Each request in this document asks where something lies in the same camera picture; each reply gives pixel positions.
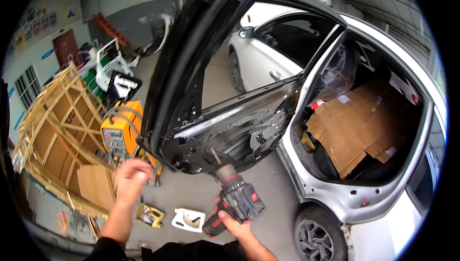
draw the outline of black car door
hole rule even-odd
[[[202,109],[205,68],[254,2],[294,7],[339,26],[322,37],[302,74]],[[279,143],[306,74],[344,29],[340,16],[316,0],[189,0],[152,75],[138,143],[171,169],[190,174],[215,172],[210,148],[238,172],[254,166]]]

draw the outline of wooden crate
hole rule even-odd
[[[114,168],[96,156],[97,150],[105,153],[100,134],[105,112],[99,97],[76,74],[75,68],[65,69],[39,94],[20,124],[21,135],[13,151],[15,170],[25,169],[74,210],[107,217],[110,203],[115,202]],[[94,167],[88,173],[89,165]],[[111,184],[110,189],[104,188],[110,193],[105,197],[108,202],[102,205],[88,200],[95,200],[88,194],[97,193],[98,189],[89,179],[79,181],[80,167],[85,167],[80,177],[91,176],[94,169],[94,174],[101,175],[96,180],[102,178],[102,186]],[[101,167],[107,174],[100,174]]]

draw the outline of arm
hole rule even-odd
[[[251,232],[250,221],[240,224],[225,211],[221,210],[218,214],[230,235],[236,237],[243,247],[244,255],[249,261],[278,261],[278,258]]]
[[[154,179],[151,166],[140,159],[127,160],[116,172],[118,199],[102,227],[101,236],[118,242],[123,248],[131,231],[132,210],[142,185]]]

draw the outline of car wheel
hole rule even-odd
[[[348,259],[345,238],[337,218],[319,205],[312,205],[297,216],[294,245],[304,261]]]
[[[246,92],[243,86],[243,80],[241,80],[240,74],[240,64],[238,62],[238,57],[236,57],[236,52],[230,54],[230,63],[231,63],[231,81],[233,87],[239,92]]]

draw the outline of human hand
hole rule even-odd
[[[149,179],[154,179],[152,167],[141,159],[128,159],[115,173],[118,186],[118,204],[133,205]]]
[[[215,203],[219,202],[220,197],[216,196],[213,201]],[[213,214],[217,212],[217,206],[213,208]],[[251,221],[246,220],[243,224],[240,224],[237,220],[233,219],[227,212],[220,210],[218,216],[222,223],[227,227],[228,233],[235,237],[236,239],[241,239],[243,237],[252,236],[251,232]]]

